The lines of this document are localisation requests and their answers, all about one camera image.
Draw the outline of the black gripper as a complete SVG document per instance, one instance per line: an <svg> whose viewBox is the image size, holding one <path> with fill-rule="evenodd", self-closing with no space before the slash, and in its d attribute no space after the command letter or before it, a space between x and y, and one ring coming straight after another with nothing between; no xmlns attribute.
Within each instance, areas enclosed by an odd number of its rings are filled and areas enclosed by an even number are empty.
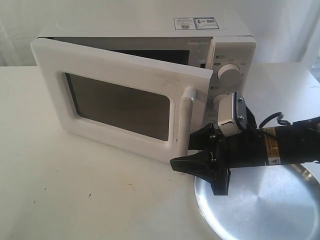
<svg viewBox="0 0 320 240"><path fill-rule="evenodd" d="M213 167L209 152L176 157L170 160L171 168L210 183L215 196L227 196L231 179L231 169L260 167L262 158L259 144L261 135L256 123L248 123L246 129L230 137L212 123L189 135L188 150L212 148Z"/></svg>

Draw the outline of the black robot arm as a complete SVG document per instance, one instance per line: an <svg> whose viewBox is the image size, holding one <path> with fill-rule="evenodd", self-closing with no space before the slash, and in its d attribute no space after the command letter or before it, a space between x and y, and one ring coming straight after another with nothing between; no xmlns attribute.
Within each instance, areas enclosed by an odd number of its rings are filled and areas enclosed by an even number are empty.
<svg viewBox="0 0 320 240"><path fill-rule="evenodd" d="M319 162L320 119L257 129L248 126L232 136L208 124L192 133L192 155L170 160L176 172L193 175L210 183L216 196L228 195L231 169Z"/></svg>

